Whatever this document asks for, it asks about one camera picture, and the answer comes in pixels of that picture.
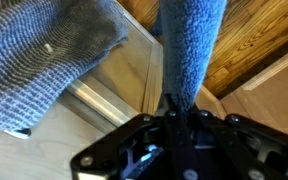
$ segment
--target microfiber cloth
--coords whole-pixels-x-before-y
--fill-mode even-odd
[[[0,0],[0,131],[34,126],[126,36],[113,0]]]
[[[184,114],[193,106],[204,80],[225,5],[226,0],[160,0],[162,94],[170,94]]]

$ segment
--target black mechanism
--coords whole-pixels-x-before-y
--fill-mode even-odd
[[[288,135],[196,106],[183,115],[166,102],[164,116],[138,115],[77,154],[73,179],[288,179]]]

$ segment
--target metal screw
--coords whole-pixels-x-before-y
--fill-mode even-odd
[[[250,169],[248,171],[248,176],[250,177],[251,180],[264,180],[264,174],[257,170],[257,169]]]
[[[81,159],[82,166],[90,166],[93,163],[93,158],[91,156],[85,156]]]
[[[206,111],[201,111],[202,116],[208,116],[208,113]]]
[[[150,121],[150,120],[151,120],[151,117],[149,117],[149,116],[144,116],[143,120],[144,120],[144,121]]]
[[[186,169],[183,173],[185,180],[197,180],[198,174],[193,169]]]
[[[169,112],[169,115],[170,115],[170,116],[176,116],[176,112],[175,112],[175,111],[170,111],[170,112]]]
[[[239,121],[238,117],[235,116],[235,115],[231,115],[231,120],[232,120],[232,121],[235,121],[235,122],[238,122],[238,121]]]

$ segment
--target cabinet door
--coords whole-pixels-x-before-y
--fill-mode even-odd
[[[221,100],[240,113],[288,134],[288,54]]]

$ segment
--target fuzzy blue fabric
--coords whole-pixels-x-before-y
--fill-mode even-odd
[[[113,0],[0,0],[0,130],[34,126],[126,36]]]
[[[163,94],[171,94],[184,113],[204,80],[225,5],[226,0],[160,0]]]

